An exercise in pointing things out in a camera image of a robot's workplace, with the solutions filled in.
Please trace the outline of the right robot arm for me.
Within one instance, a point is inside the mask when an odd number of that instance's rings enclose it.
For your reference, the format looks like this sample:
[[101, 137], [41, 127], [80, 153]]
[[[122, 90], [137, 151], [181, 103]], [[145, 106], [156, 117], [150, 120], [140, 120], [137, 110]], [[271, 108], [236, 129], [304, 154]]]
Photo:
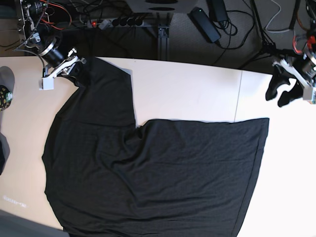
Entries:
[[74, 47], [62, 44], [62, 31], [72, 25], [68, 9], [49, 0], [15, 1], [20, 44], [14, 51], [38, 57], [42, 63], [40, 88], [54, 88], [56, 77], [63, 77], [80, 87], [80, 74], [85, 59], [77, 55]]

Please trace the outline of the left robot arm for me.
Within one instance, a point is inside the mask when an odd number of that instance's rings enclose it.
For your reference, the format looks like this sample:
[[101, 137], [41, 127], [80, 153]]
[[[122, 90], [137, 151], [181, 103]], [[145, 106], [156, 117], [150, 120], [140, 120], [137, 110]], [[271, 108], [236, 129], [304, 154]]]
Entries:
[[300, 2], [295, 2], [294, 13], [290, 26], [282, 30], [270, 30], [269, 25], [274, 16], [269, 20], [264, 30], [269, 33], [293, 32], [292, 51], [294, 53], [292, 62], [288, 62], [289, 53], [278, 52], [276, 60], [273, 61], [273, 76], [270, 80], [265, 94], [266, 101], [276, 98], [277, 89], [284, 84], [290, 85], [290, 74], [295, 77], [296, 82], [290, 91], [284, 91], [277, 105], [281, 108], [290, 102], [302, 98], [310, 104], [316, 103], [316, 2], [307, 0], [306, 11], [310, 17], [310, 27], [304, 28], [298, 16]]

